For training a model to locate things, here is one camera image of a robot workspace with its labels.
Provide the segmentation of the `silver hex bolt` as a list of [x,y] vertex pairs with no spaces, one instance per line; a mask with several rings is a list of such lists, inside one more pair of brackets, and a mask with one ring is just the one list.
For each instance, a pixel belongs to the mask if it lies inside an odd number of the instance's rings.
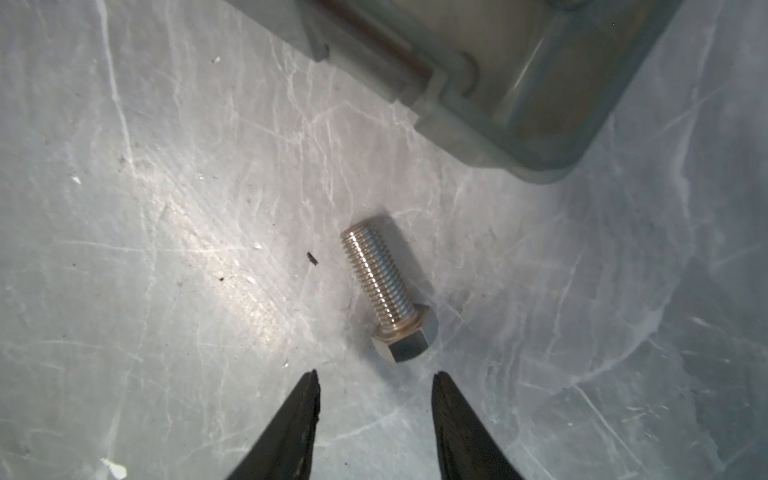
[[427,351],[438,336],[435,311],[412,300],[375,225],[359,222],[341,233],[341,242],[378,319],[372,334],[377,352],[387,361],[402,363]]

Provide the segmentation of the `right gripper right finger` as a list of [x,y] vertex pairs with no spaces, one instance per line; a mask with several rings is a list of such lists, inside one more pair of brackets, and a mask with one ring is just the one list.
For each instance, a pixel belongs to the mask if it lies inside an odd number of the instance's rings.
[[442,479],[523,480],[445,371],[433,377],[431,406]]

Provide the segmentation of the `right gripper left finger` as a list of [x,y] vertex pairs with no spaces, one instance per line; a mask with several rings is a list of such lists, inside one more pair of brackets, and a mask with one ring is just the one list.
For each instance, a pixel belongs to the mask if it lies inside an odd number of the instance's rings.
[[309,479],[321,387],[316,370],[304,373],[228,479]]

